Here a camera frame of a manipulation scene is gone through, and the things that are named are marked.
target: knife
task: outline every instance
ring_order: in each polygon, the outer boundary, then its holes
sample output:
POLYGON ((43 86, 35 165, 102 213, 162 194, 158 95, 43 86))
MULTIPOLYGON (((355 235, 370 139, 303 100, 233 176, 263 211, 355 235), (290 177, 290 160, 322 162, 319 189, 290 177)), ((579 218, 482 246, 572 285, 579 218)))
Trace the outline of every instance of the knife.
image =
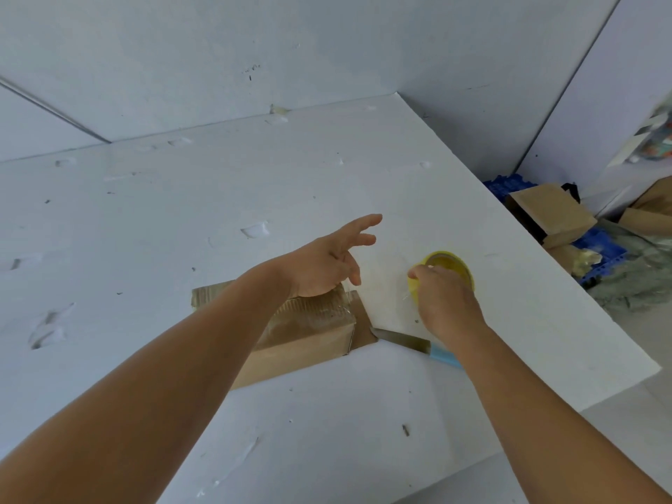
POLYGON ((393 330, 385 329, 375 329, 371 328, 371 333, 378 339, 384 339, 395 345, 401 345, 402 347, 410 348, 411 350, 416 350, 427 354, 432 359, 437 361, 445 362, 455 368, 463 370, 462 364, 457 360, 457 357, 452 352, 444 350, 441 347, 434 345, 428 339, 418 338, 416 336, 411 336, 408 334, 402 334, 401 332, 394 332, 393 330))

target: left hand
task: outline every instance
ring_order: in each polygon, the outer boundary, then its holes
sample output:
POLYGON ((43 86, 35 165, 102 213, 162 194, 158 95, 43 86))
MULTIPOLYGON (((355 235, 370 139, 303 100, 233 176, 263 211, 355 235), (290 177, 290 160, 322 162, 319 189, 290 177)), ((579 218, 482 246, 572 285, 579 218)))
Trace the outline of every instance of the left hand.
POLYGON ((382 214, 370 213, 313 242, 271 260, 291 282, 290 297, 313 297, 326 294, 349 278, 361 285, 359 265, 350 254, 354 246, 371 246, 376 236, 362 233, 382 220, 382 214))

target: right arm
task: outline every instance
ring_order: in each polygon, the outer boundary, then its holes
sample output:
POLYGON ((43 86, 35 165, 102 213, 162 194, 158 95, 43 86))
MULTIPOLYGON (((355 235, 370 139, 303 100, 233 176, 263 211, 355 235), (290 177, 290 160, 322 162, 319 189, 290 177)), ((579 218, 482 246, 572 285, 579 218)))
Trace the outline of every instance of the right arm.
POLYGON ((419 312, 459 359, 530 504, 672 504, 672 497, 491 330, 459 275, 417 265, 419 312))

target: gray floor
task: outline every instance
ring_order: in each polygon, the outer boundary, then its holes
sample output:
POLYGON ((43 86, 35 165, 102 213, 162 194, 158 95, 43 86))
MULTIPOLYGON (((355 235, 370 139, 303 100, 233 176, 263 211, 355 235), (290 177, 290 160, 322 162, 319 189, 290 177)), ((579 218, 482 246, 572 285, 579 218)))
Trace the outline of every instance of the gray floor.
MULTIPOLYGON (((583 415, 672 493, 672 304, 617 318, 663 370, 583 415)), ((524 504, 511 466, 499 454, 399 501, 404 504, 524 504)))

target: yellow tape roll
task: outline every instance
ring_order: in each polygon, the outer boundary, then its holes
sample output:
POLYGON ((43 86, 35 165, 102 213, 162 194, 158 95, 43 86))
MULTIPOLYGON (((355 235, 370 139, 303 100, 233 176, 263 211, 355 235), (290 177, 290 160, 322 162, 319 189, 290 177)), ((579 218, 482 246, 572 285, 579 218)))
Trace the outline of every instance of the yellow tape roll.
MULTIPOLYGON (((471 288, 475 289, 474 277, 469 271, 469 267, 466 266, 466 263, 463 262, 459 257, 448 251, 435 251, 434 253, 428 254, 422 262, 418 265, 438 265, 444 267, 445 269, 457 272, 464 282, 471 288)), ((413 300, 416 305, 418 303, 418 280, 408 278, 408 291, 413 296, 413 300)))

